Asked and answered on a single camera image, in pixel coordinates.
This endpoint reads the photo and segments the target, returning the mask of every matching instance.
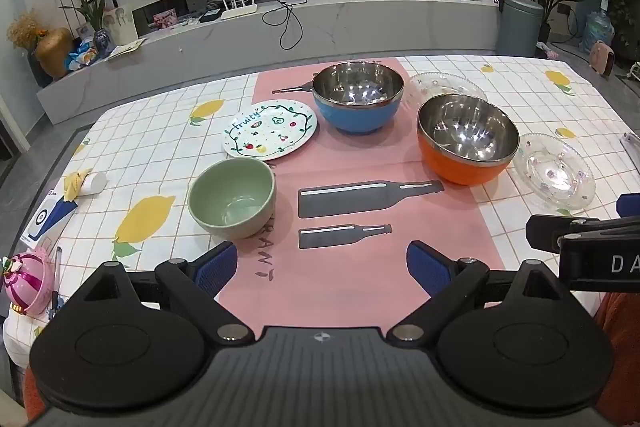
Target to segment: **blue bowl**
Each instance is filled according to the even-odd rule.
[[[324,119],[350,134],[369,134],[390,121],[402,99],[404,81],[374,62],[343,62],[314,76],[312,92]]]

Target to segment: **green bowl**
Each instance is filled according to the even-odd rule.
[[[276,178],[254,158],[230,158],[210,166],[189,191],[189,212],[212,235],[242,239],[273,215]]]

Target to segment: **plate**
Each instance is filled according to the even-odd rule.
[[[430,98],[450,92],[467,94],[487,101],[484,91],[470,80],[440,71],[414,74],[404,86],[404,100],[409,107],[418,109]]]
[[[589,165],[561,139],[540,133],[521,136],[513,165],[527,187],[559,208],[582,210],[593,201],[596,182]]]
[[[223,146],[231,156],[273,160],[302,147],[317,127],[318,118],[305,103],[267,100],[226,126]]]

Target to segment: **clear glass dish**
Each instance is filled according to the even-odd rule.
[[[466,94],[486,101],[484,91],[471,80],[441,71],[414,74],[404,86],[403,100],[409,108],[417,110],[430,98],[450,92]]]
[[[593,201],[596,182],[587,162],[554,136],[520,137],[513,166],[534,194],[566,210],[582,210]]]

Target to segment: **ceramic bowl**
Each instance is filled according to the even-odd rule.
[[[254,158],[230,158],[210,166],[189,191],[193,219],[222,239],[258,232],[273,215],[276,180],[270,167]]]
[[[382,64],[343,62],[316,74],[311,89],[330,124],[350,134],[369,134],[396,114],[404,81]]]
[[[436,174],[460,185],[478,185],[506,169],[520,134],[495,105],[464,94],[427,100],[417,120],[418,145]]]

